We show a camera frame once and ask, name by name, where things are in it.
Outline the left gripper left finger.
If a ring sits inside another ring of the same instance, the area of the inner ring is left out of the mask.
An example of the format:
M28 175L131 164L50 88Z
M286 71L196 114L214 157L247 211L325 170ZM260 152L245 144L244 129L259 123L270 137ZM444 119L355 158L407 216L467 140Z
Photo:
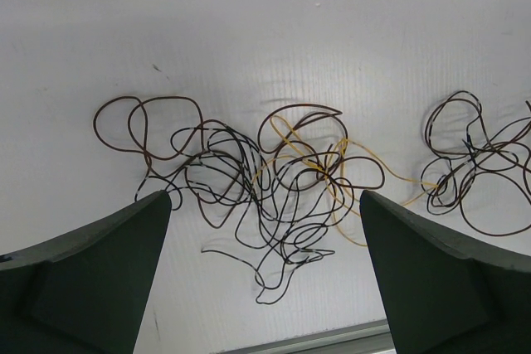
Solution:
M155 192L1 257L3 353L131 353L171 213Z

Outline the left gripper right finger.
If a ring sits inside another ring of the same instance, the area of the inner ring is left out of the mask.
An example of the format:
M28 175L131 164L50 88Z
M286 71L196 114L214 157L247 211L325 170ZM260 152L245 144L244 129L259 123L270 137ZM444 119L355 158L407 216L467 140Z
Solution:
M530 258L374 191L359 205L398 353L528 353Z

